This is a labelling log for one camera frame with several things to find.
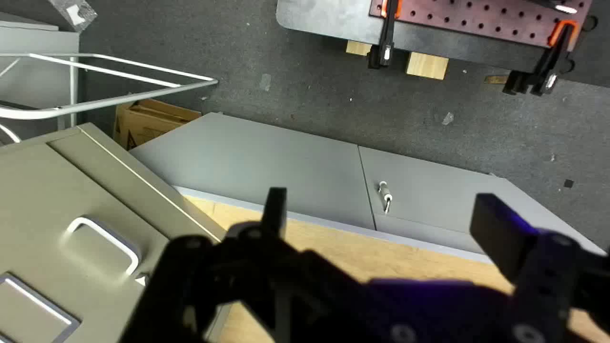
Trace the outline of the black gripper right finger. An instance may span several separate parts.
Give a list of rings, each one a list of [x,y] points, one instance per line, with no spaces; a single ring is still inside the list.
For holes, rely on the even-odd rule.
[[[501,312],[510,343],[569,343],[569,310],[579,308],[610,329],[610,257],[585,249],[575,238],[529,224],[489,192],[474,196],[468,232],[512,283]]]

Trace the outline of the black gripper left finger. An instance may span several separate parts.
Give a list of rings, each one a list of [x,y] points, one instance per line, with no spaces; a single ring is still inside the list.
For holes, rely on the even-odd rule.
[[[320,255],[284,238],[285,188],[270,188],[259,221],[232,224],[221,241],[202,234],[167,241],[120,343],[211,343],[224,304],[243,302],[276,343],[348,343],[356,322],[314,270],[345,282]]]

